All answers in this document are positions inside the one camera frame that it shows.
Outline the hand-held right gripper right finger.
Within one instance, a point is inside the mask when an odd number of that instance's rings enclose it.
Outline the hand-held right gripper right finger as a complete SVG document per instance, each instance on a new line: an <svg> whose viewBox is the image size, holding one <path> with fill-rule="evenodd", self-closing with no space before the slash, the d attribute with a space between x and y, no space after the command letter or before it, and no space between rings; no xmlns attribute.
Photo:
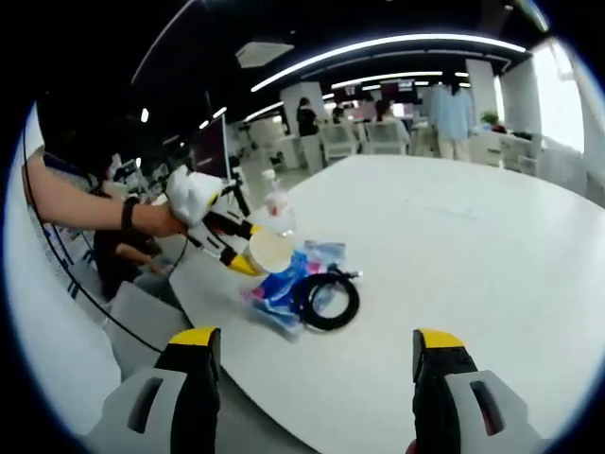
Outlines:
<svg viewBox="0 0 605 454"><path fill-rule="evenodd" d="M478 370L452 334L413 332L416 453L539 453L544 439L527 404L502 379Z"/></svg>

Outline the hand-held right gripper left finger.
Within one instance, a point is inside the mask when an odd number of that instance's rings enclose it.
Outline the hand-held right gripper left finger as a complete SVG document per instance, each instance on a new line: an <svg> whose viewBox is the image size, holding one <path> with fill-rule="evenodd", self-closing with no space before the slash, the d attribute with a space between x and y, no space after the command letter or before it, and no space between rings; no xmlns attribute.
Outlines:
<svg viewBox="0 0 605 454"><path fill-rule="evenodd" d="M91 453L214 453L220 410L221 330L174 336L152 367L105 400L89 433Z"/></svg>

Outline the person's left hand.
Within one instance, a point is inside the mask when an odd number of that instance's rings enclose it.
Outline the person's left hand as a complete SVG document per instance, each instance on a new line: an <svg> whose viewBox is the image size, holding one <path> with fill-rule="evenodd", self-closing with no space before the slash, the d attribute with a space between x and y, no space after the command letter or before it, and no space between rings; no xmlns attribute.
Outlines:
<svg viewBox="0 0 605 454"><path fill-rule="evenodd" d="M135 204L131 214L132 227L148 236L183 235L187 226L172 212L168 202L159 205Z"/></svg>

